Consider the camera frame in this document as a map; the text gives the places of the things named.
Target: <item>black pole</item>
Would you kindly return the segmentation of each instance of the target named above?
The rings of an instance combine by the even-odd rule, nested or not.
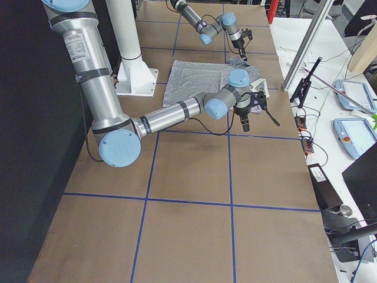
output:
[[[361,227],[359,229],[353,229],[347,233],[343,233],[336,236],[331,236],[330,241],[333,246],[339,246],[343,243],[354,241],[369,235],[377,233],[377,223]]]
[[[310,80],[310,77],[312,76],[312,74],[314,73],[314,71],[317,69],[320,61],[322,60],[322,57],[318,57],[317,61],[315,62],[313,68],[310,70],[309,74],[307,75],[306,79],[307,80]]]

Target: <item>metal pole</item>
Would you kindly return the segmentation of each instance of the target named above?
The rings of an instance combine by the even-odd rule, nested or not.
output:
[[[330,239],[333,245],[341,245],[350,241],[354,241],[369,235],[377,233],[377,223],[371,224],[356,230],[351,230],[348,233],[340,234],[339,236],[334,236]]]
[[[301,66],[303,59],[305,58],[306,53],[312,45],[315,36],[319,32],[319,29],[323,21],[325,20],[333,2],[334,0],[321,0],[318,10],[315,13],[314,18],[312,19],[312,22],[310,23],[310,26],[307,29],[304,39],[301,42],[301,46],[297,51],[295,59],[293,60],[292,66],[289,69],[287,77],[284,80],[284,91],[288,90],[288,88],[290,87],[299,67]]]

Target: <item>cable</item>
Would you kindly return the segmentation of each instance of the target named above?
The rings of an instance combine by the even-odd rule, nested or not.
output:
[[[230,48],[230,44],[229,44],[228,36],[225,35],[225,37],[226,37],[226,42],[228,43],[228,47],[229,47],[230,52],[232,52],[233,54],[239,55],[239,53],[234,52],[234,51]]]
[[[346,229],[346,228],[348,228],[348,227],[351,227],[352,225],[354,225],[354,224],[357,224],[357,223],[360,223],[360,222],[363,222],[363,221],[369,221],[369,220],[377,220],[377,218],[368,218],[368,219],[363,219],[363,220],[359,220],[359,221],[356,221],[356,222],[354,222],[354,223],[351,223],[350,225],[348,225],[348,226],[345,226],[345,227],[339,227],[339,228],[336,228],[336,229],[332,229],[331,231],[329,231],[329,232],[326,232],[326,234],[333,234],[332,232],[333,231],[336,231],[336,230],[340,230],[340,229]]]
[[[202,18],[200,19],[200,22],[201,22],[201,24],[202,24],[202,28],[204,28],[204,25],[203,25],[203,19],[204,19],[204,17],[211,17],[215,22],[217,22],[217,24],[219,25],[219,26],[221,26],[221,23],[219,23],[219,21],[217,20],[217,19],[215,19],[215,17],[214,16],[212,16],[212,15],[210,15],[210,14],[205,14],[205,15],[203,15],[202,16]],[[217,34],[220,34],[221,33],[221,31],[219,31],[213,24],[209,24],[209,25],[211,25],[215,30],[216,30],[216,32],[217,32]]]
[[[199,119],[197,118],[189,118],[189,120],[195,120],[195,121],[198,121],[202,126],[203,128],[205,128],[207,130],[207,132],[209,132],[210,134],[213,134],[215,136],[224,136],[226,135],[230,129],[233,127],[233,122],[234,122],[234,114],[236,113],[235,109],[236,109],[236,106],[237,106],[237,103],[233,106],[233,115],[232,115],[232,121],[230,122],[230,126],[229,128],[224,132],[224,133],[214,133],[213,131],[211,131],[210,129],[208,129],[206,127],[206,125],[204,125],[204,123],[202,121],[200,121]]]
[[[372,242],[370,242],[369,244],[367,244],[367,246],[365,247],[363,253],[361,254],[361,257],[360,257],[360,260],[359,260],[359,263],[358,263],[358,266],[356,267],[355,271],[353,272],[353,277],[351,278],[351,283],[354,283],[355,282],[355,278],[356,278],[356,274],[358,273],[359,271],[359,267],[360,267],[360,264],[364,258],[364,255],[366,253],[366,250],[373,244],[377,242],[377,239],[376,240],[373,240]]]
[[[330,249],[337,249],[338,251],[330,251],[330,252],[333,252],[334,254],[337,254],[338,252],[341,252],[343,250],[347,250],[349,251],[350,253],[353,254],[353,252],[358,252],[358,249],[356,248],[352,248],[352,247],[347,247],[347,246],[339,246],[339,247],[335,247],[335,246],[330,246],[329,247]]]
[[[167,0],[165,0],[165,3],[166,3],[166,7],[167,7],[171,12],[174,12],[174,13],[180,14],[179,12],[177,12],[177,11],[172,10],[172,9],[169,8],[169,6],[167,5]]]
[[[328,88],[328,87],[321,87],[321,88],[317,88],[317,87],[312,87],[310,86],[311,88],[314,88],[315,90],[324,90],[325,88]]]
[[[298,110],[298,103],[297,102],[293,102],[293,103],[296,103],[296,105],[294,105],[294,106],[291,106],[290,108],[295,108],[295,107],[297,107],[297,110]],[[314,115],[314,114],[308,114],[307,116],[316,116],[316,117],[319,117],[320,116],[320,111],[319,110],[317,110],[317,109],[314,109],[314,108],[311,108],[311,107],[309,107],[309,106],[302,106],[302,108],[301,109],[303,109],[303,108],[307,108],[307,109],[311,109],[311,110],[313,110],[313,111],[316,111],[316,112],[318,112],[318,116],[316,116],[316,115]]]
[[[334,59],[334,58],[337,58],[337,57],[341,56],[342,54],[344,54],[345,52],[349,51],[351,48],[352,48],[352,50],[353,50],[353,48],[354,48],[356,45],[358,45],[359,43],[361,43],[361,42],[363,42],[363,41],[364,41],[364,39],[360,40],[360,41],[357,42],[356,44],[354,44],[354,45],[350,46],[349,48],[347,48],[346,50],[344,50],[344,51],[343,51],[342,53],[340,53],[339,55],[334,56],[334,57],[331,57],[331,58],[329,58],[329,59],[327,59],[327,60],[322,60],[321,63],[325,63],[325,62],[328,62],[328,61],[330,61],[330,60],[332,60],[332,59]]]
[[[324,163],[323,165],[320,165],[320,167],[323,167],[323,166],[325,166],[325,165],[328,163],[328,161],[329,161],[329,155],[328,155],[328,153],[323,149],[322,146],[318,145],[318,144],[315,143],[315,142],[313,142],[313,144],[315,144],[317,147],[319,147],[320,149],[322,149],[323,152],[324,152],[325,155],[326,155],[326,161],[325,161],[325,163]]]
[[[360,73],[360,74],[357,74],[357,75],[354,75],[353,77],[351,77],[351,78],[356,78],[357,76],[359,76],[359,75],[362,75],[363,73]]]
[[[338,74],[336,75],[334,82],[338,79],[339,75],[340,75],[341,72],[343,71],[344,66],[346,65],[347,59],[344,61],[342,68],[340,69],[340,71],[339,71]],[[319,112],[321,112],[322,109],[323,109],[323,107],[325,106],[325,103],[326,103],[326,100],[327,100],[328,97],[329,97],[330,91],[331,91],[331,88],[330,88],[330,89],[328,90],[328,92],[326,93],[325,99],[324,99],[324,101],[323,101],[323,103],[322,103],[322,106],[321,106],[320,109],[319,109]],[[317,133],[317,125],[318,125],[318,121],[319,121],[319,118],[316,120],[316,123],[315,123],[315,125],[314,125],[314,134],[313,134],[313,137],[315,137],[315,135],[316,135],[316,133]]]
[[[87,152],[88,152],[88,155],[90,158],[92,158],[92,160],[94,160],[95,162],[103,162],[102,159],[96,159],[91,151],[90,151],[90,148],[89,148],[89,141],[88,141],[88,127],[87,127],[87,120],[85,119],[85,106],[84,106],[84,95],[81,91],[81,84],[78,84],[78,87],[80,89],[80,100],[81,100],[81,110],[82,110],[82,120],[84,122],[84,134],[85,134],[85,145],[87,147]]]
[[[352,47],[352,50],[351,50],[351,55],[353,55],[358,49],[359,49],[359,47],[361,46],[361,44],[356,48],[356,50],[355,51],[353,51],[353,49],[355,48],[355,46],[358,44],[357,43],[357,41],[358,41],[358,39],[359,39],[359,37],[360,37],[360,35],[361,34],[359,34],[357,37],[356,37],[356,40],[355,40],[355,44],[353,45],[353,47]],[[347,65],[347,69],[346,69],[346,74],[344,75],[344,79],[345,80],[347,80],[347,72],[348,72],[348,67],[349,67],[349,63],[351,62],[351,59],[348,61],[348,65]]]

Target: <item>black stand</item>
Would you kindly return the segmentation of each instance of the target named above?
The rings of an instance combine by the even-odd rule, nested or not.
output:
[[[310,85],[312,84],[310,78],[321,60],[322,60],[322,57],[318,57],[317,61],[315,62],[313,68],[311,69],[307,77],[301,79],[299,85],[296,87],[296,90],[293,93],[292,97],[290,98],[289,102],[292,103],[296,98],[298,98],[300,100],[298,107],[302,108],[304,106],[304,101],[305,101],[307,92],[309,91]]]
[[[365,247],[370,243],[369,235],[373,234],[371,229],[374,227],[362,227],[357,222],[356,218],[346,218],[326,210],[322,210],[323,225],[328,234],[331,246],[334,247],[334,251],[338,260],[340,262],[350,262],[360,260],[361,253]],[[337,247],[342,248],[355,248],[353,249],[336,249]],[[369,248],[366,250],[366,254],[363,260],[373,262],[373,249]]]

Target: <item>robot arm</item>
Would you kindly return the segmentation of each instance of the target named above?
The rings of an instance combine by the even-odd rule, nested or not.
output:
[[[249,29],[240,30],[234,13],[228,12],[219,15],[216,19],[214,18],[213,24],[208,24],[203,20],[203,17],[200,18],[192,7],[186,3],[186,0],[170,0],[170,3],[200,34],[200,40],[203,44],[211,43],[219,33],[225,30],[232,41],[233,47],[238,50],[240,57],[247,61],[244,38],[248,37],[249,40],[252,40],[252,31]]]
[[[236,114],[242,113],[247,118],[249,107],[260,104],[259,97],[251,92],[247,72],[234,70],[229,74],[229,83],[218,93],[200,93],[171,107],[133,119],[123,113],[115,92],[92,2],[68,1],[62,7],[55,6],[57,2],[43,2],[52,30],[64,39],[77,73],[76,82],[92,112],[92,131],[100,155],[110,166],[132,164],[140,154],[140,140],[143,137],[186,121],[203,111],[214,119],[220,119],[236,105]]]

